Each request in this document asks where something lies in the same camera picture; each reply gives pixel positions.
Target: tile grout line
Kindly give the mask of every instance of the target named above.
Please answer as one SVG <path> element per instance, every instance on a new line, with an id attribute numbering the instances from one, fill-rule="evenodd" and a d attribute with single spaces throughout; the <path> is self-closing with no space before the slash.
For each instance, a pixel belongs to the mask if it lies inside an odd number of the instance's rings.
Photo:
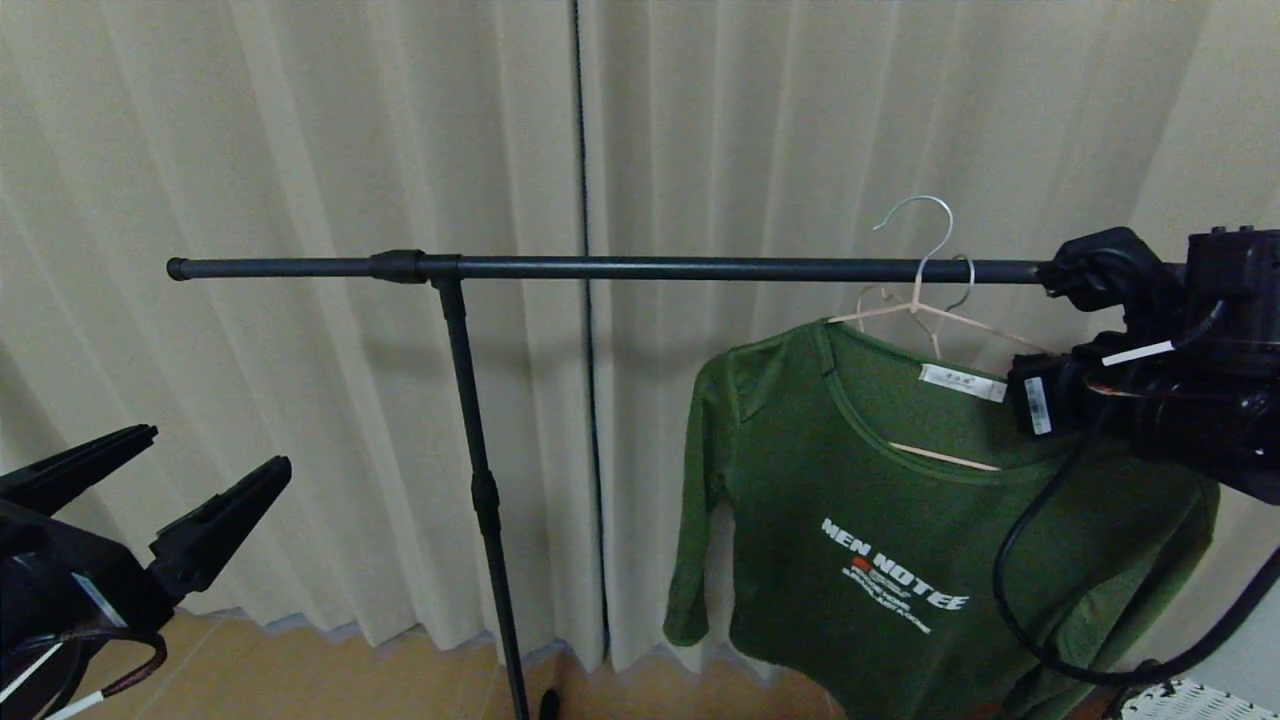
<path id="1" fill-rule="evenodd" d="M 493 670 L 489 671 L 489 684 L 484 688 L 484 701 L 480 702 L 479 720 L 484 720 L 484 714 L 489 710 L 489 698 L 493 697 L 493 679 L 498 676 L 498 667 L 502 667 L 502 664 L 494 657 Z"/>
<path id="2" fill-rule="evenodd" d="M 221 628 L 223 623 L 225 623 L 225 621 L 227 621 L 227 616 L 219 618 L 218 621 L 214 623 L 214 626 L 209 628 L 209 632 L 205 633 L 205 637 L 200 638 L 200 642 L 197 642 L 196 644 L 191 646 L 191 652 L 188 652 L 182 659 L 182 661 L 178 662 L 178 666 L 173 669 L 173 673 L 170 673 L 169 676 L 165 678 L 163 683 L 160 683 L 159 685 L 156 685 L 156 692 L 151 693 L 151 697 L 147 698 L 147 702 L 145 702 L 142 705 L 142 707 L 138 708 L 138 714 L 133 716 L 134 720 L 140 720 L 143 715 L 147 714 L 147 710 L 151 710 L 151 706 L 155 705 L 155 702 L 157 700 L 160 700 L 160 696 L 164 694 L 164 692 L 166 689 L 169 689 L 169 683 L 172 683 L 173 679 L 177 678 L 179 673 L 182 673 L 183 667 L 187 666 L 187 662 L 189 662 L 191 659 L 195 657 L 197 652 L 200 652 L 200 648 L 205 646 L 205 642 L 207 642 L 209 638 L 214 637 L 214 633 L 216 633 L 218 628 Z"/>

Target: vertical support pole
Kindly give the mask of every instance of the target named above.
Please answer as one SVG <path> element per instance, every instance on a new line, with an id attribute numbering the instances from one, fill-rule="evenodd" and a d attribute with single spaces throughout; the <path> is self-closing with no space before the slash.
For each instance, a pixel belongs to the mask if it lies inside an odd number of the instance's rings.
<path id="1" fill-rule="evenodd" d="M 484 425 L 480 423 L 480 397 L 476 392 L 475 366 L 471 361 L 471 341 L 467 337 L 467 307 L 462 299 L 462 279 L 436 278 L 431 286 L 440 293 L 444 322 L 449 328 L 449 350 L 453 355 L 453 374 L 462 400 L 462 425 L 467 434 L 471 455 L 471 506 L 475 507 L 484 553 L 489 561 L 489 580 L 493 583 L 493 605 L 498 612 L 498 633 L 507 659 L 507 680 L 517 720 L 529 719 L 529 698 L 525 693 L 525 674 L 520 666 L 520 642 L 516 639 L 516 614 L 511 605 L 511 587 L 507 583 L 507 560 L 502 550 L 502 521 L 498 514 L 498 483 L 489 469 L 489 455 L 484 446 Z"/>

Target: rack foot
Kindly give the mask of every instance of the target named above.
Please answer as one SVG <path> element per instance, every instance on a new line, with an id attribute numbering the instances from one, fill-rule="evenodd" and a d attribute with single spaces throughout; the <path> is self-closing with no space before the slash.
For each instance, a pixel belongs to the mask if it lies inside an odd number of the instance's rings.
<path id="1" fill-rule="evenodd" d="M 538 706 L 538 720 L 557 720 L 559 717 L 559 693 L 547 691 L 543 693 L 543 702 Z"/>

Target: shirt sleeve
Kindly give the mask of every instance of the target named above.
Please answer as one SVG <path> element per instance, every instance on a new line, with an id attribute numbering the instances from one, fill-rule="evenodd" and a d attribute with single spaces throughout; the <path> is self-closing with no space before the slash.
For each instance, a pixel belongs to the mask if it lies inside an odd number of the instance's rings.
<path id="1" fill-rule="evenodd" d="M 698 373 L 689 410 L 680 539 L 663 623 L 667 639 L 677 646 L 694 644 L 707 634 L 704 588 L 710 515 L 724 495 L 737 430 L 728 370 L 727 356 L 708 363 Z"/>
<path id="2" fill-rule="evenodd" d="M 1216 489 L 1206 491 L 1157 552 L 1098 584 L 1076 603 L 1050 639 L 1064 660 L 1108 669 L 1147 632 L 1208 548 L 1217 512 Z M 1061 720 L 1093 689 L 1041 666 L 1014 685 L 1001 717 Z"/>

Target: white neck tag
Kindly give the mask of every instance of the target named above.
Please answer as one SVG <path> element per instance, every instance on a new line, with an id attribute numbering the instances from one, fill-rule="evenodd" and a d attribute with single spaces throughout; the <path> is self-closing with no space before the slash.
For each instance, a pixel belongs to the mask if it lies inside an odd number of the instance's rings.
<path id="1" fill-rule="evenodd" d="M 1009 386 L 1000 380 L 980 378 L 973 373 L 952 370 L 941 365 L 929 365 L 928 363 L 920 368 L 920 379 L 992 402 L 1004 402 L 1005 391 L 1009 388 Z"/>

